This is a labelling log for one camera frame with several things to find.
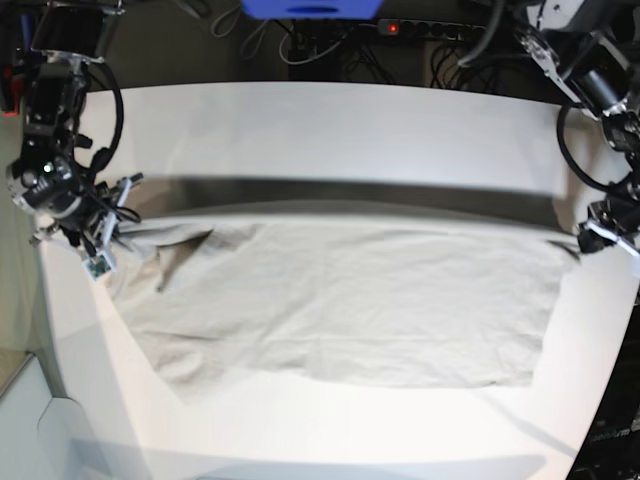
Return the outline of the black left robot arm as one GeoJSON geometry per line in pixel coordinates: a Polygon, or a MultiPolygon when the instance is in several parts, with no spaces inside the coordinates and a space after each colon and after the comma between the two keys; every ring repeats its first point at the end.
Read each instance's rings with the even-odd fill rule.
{"type": "Polygon", "coordinates": [[[556,120],[558,147],[569,170],[582,184],[603,193],[591,203],[577,227],[584,254],[618,247],[639,258],[639,67],[625,55],[613,32],[626,1],[492,1],[486,26],[458,64],[476,67],[501,27],[506,27],[525,56],[565,95],[556,120]],[[566,142],[572,110],[595,120],[604,140],[629,166],[620,180],[602,183],[588,174],[566,142]]]}

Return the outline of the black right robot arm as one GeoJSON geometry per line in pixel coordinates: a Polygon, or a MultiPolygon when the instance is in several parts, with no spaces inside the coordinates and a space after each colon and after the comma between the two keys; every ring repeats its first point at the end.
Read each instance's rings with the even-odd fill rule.
{"type": "Polygon", "coordinates": [[[1,7],[1,112],[22,120],[19,155],[6,170],[13,203],[51,224],[34,243],[62,234],[88,264],[113,267],[111,241],[123,222],[140,216],[126,208],[136,174],[114,186],[96,178],[113,160],[124,130],[124,101],[105,62],[111,30],[124,12],[120,1],[7,1],[1,7]],[[76,160],[93,141],[80,131],[92,72],[106,80],[115,106],[107,146],[88,165],[76,160]]]}

